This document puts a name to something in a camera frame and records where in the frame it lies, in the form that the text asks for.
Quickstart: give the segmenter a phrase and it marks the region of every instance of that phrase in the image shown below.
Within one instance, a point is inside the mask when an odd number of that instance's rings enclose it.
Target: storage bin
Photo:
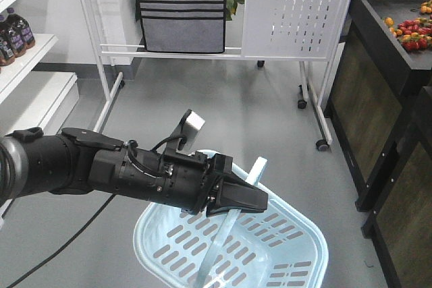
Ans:
[[[225,0],[137,0],[150,52],[222,53]]]

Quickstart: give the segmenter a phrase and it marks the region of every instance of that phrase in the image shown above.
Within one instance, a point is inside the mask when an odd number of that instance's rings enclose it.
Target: light blue basket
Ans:
[[[236,165],[233,172],[258,181],[265,165],[258,161],[249,176]],[[265,186],[258,187],[269,194],[261,214],[232,210],[207,218],[150,204],[134,231],[141,265],[175,288],[319,288],[328,262],[323,234]]]

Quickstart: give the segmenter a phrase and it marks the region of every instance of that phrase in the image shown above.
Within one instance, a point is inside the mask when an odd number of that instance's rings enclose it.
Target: wooden display counter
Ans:
[[[357,208],[370,210],[399,159],[397,143],[413,102],[431,82],[432,50],[407,53],[383,23],[420,15],[424,0],[352,0],[352,24],[326,114],[359,193]]]

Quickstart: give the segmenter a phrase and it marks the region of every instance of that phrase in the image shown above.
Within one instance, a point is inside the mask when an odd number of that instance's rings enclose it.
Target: bottle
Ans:
[[[0,66],[4,67],[15,61],[15,55],[12,51],[8,39],[0,33]]]
[[[20,31],[12,25],[9,25],[4,19],[4,16],[0,15],[0,33],[9,41],[13,55],[15,55],[15,57],[20,57],[26,52],[26,44],[22,39]]]
[[[7,12],[9,15],[7,15],[6,22],[21,32],[22,38],[26,43],[26,49],[32,48],[36,41],[29,23],[23,17],[16,14],[12,7],[7,8]]]

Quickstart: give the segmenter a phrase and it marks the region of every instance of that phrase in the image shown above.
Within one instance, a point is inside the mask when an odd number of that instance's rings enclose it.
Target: red tomato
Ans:
[[[420,48],[420,50],[425,50],[427,49],[427,40],[425,40],[424,38],[420,38],[418,41],[418,47]]]

